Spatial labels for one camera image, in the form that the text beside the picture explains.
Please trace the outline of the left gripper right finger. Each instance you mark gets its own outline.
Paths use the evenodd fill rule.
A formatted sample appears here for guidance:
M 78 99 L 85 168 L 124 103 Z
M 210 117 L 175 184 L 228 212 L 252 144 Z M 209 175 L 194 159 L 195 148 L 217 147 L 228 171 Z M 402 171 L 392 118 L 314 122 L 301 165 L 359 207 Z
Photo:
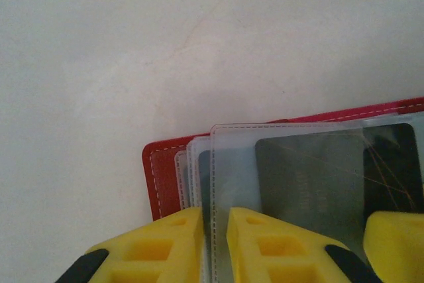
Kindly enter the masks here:
M 227 242 L 235 283 L 381 283 L 340 241 L 247 208 L 231 208 Z

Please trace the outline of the black credit card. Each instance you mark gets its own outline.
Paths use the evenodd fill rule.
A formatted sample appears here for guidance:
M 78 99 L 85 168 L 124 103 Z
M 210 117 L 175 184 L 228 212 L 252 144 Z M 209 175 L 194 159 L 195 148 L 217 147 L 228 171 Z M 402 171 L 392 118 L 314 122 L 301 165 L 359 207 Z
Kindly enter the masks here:
M 375 211 L 424 212 L 410 124 L 261 139 L 255 155 L 264 214 L 336 239 L 359 256 Z

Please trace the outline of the red leather card holder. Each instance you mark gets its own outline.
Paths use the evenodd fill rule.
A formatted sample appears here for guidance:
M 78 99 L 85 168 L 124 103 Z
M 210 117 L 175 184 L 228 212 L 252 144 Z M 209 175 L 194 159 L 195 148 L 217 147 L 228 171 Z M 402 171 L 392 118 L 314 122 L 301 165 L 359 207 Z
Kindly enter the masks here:
M 414 129 L 424 192 L 424 97 L 418 97 L 268 123 L 219 124 L 208 133 L 152 142 L 142 151 L 152 218 L 201 208 L 201 283 L 235 283 L 229 212 L 243 207 L 264 214 L 255 155 L 259 140 L 397 123 Z

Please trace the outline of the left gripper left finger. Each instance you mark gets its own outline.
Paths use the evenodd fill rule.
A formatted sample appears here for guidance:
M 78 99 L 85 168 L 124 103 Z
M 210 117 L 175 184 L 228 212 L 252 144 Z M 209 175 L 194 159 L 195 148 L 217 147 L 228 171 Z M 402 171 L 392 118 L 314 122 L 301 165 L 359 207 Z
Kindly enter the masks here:
M 58 283 L 201 283 L 203 216 L 191 207 L 103 241 Z

